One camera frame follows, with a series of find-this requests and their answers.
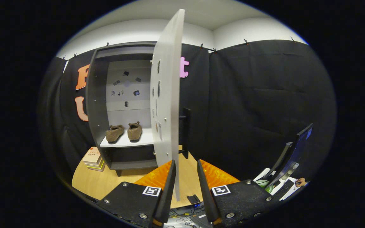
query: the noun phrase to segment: cabinet door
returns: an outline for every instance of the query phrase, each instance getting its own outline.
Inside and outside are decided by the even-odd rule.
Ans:
[[[174,159],[174,193],[180,200],[178,171],[178,119],[180,102],[180,58],[185,10],[179,9],[158,39],[150,75],[150,115],[158,166]]]

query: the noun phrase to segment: book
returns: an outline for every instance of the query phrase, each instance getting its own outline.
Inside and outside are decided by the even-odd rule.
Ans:
[[[101,166],[101,162],[103,161],[103,158],[100,157],[99,161],[97,162],[97,164],[92,163],[92,162],[84,162],[84,164],[86,164],[87,166],[92,166],[92,167],[100,167]]]
[[[102,167],[101,168],[88,167],[88,169],[90,169],[90,170],[95,170],[95,171],[100,171],[100,172],[103,172],[104,168],[105,168],[105,162],[102,162]]]
[[[100,165],[101,159],[102,157],[98,148],[93,146],[87,151],[82,161],[88,165],[98,166]]]
[[[101,159],[101,162],[100,162],[100,164],[99,164],[98,166],[87,165],[87,164],[86,164],[86,165],[87,165],[87,167],[89,167],[89,168],[101,169],[103,164],[104,164],[104,160],[103,160],[103,159]]]

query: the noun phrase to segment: brown slipper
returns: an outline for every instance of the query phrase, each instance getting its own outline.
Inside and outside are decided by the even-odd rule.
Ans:
[[[138,142],[142,134],[142,126],[137,123],[129,123],[128,137],[131,143]]]
[[[107,141],[110,144],[114,144],[118,141],[119,136],[123,134],[125,128],[122,125],[110,126],[110,130],[106,131]]]

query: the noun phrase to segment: pink letter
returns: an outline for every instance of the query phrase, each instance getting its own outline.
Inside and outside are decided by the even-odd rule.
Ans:
[[[188,72],[184,71],[184,66],[188,66],[189,62],[185,61],[184,57],[181,57],[180,59],[180,78],[185,78],[188,76]]]

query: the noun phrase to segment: ceiling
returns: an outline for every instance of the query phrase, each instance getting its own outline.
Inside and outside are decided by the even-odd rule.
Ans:
[[[235,0],[138,0],[122,6],[86,26],[70,41],[90,31],[113,23],[136,19],[171,19],[178,9],[185,9],[184,22],[209,30],[231,22],[269,15]]]

